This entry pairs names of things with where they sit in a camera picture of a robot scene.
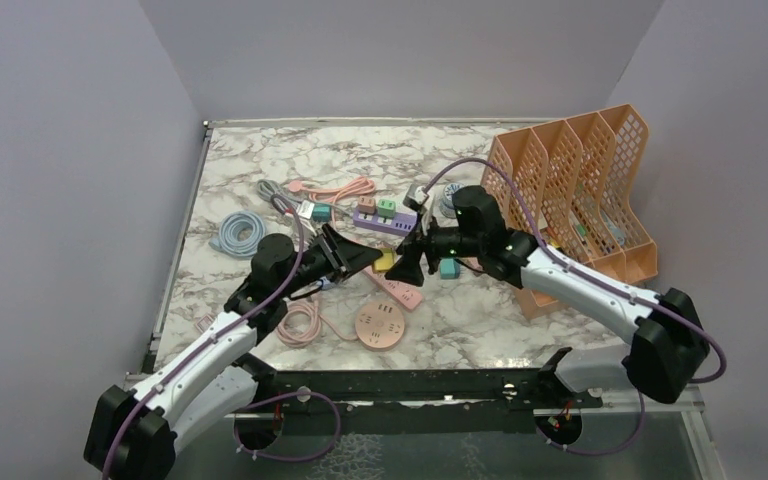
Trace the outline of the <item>yellow charger plug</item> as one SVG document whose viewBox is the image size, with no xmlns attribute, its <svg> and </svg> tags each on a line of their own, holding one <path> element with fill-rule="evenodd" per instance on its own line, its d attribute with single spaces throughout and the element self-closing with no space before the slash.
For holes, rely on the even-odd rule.
<svg viewBox="0 0 768 480">
<path fill-rule="evenodd" d="M 386 273 L 393 268 L 397 260 L 397 254 L 393 249 L 382 248 L 381 256 L 372 264 L 372 271 L 379 274 Z"/>
</svg>

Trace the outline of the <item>pink dual USB charger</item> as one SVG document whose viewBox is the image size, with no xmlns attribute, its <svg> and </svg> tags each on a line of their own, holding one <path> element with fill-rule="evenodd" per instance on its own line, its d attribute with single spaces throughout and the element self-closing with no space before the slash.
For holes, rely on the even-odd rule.
<svg viewBox="0 0 768 480">
<path fill-rule="evenodd" d="M 377 210 L 377 202 L 373 196 L 360 196 L 357 199 L 357 210 L 362 214 L 374 215 Z"/>
</svg>

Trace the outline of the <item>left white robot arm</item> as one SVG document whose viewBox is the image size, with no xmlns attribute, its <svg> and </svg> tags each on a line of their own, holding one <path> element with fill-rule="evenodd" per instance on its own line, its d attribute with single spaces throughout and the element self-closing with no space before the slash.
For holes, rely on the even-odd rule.
<svg viewBox="0 0 768 480">
<path fill-rule="evenodd" d="M 84 459 L 105 479 L 165 478 L 181 452 L 225 415 L 273 401 L 267 365 L 236 362 L 278 326 L 286 298 L 323 278 L 345 280 L 381 255 L 330 225 L 301 246 L 284 234 L 263 237 L 250 274 L 197 340 L 130 389 L 113 385 L 100 396 Z"/>
</svg>

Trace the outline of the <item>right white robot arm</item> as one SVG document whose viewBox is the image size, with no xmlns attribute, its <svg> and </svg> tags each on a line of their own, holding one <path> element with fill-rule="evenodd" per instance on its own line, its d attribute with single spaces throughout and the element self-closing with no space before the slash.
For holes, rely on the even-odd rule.
<svg viewBox="0 0 768 480">
<path fill-rule="evenodd" d="M 420 287 L 447 258 L 474 258 L 489 277 L 517 289 L 536 290 L 597 321 L 621 345 L 558 350 L 540 369 L 539 398 L 560 407 L 589 389 L 635 389 L 673 404 L 711 349 L 692 300 L 670 289 L 664 294 L 625 284 L 539 244 L 525 231 L 507 227 L 496 200 L 478 185 L 453 196 L 457 224 L 438 225 L 426 208 L 428 195 L 412 186 L 404 204 L 418 220 L 397 248 L 388 280 Z"/>
</svg>

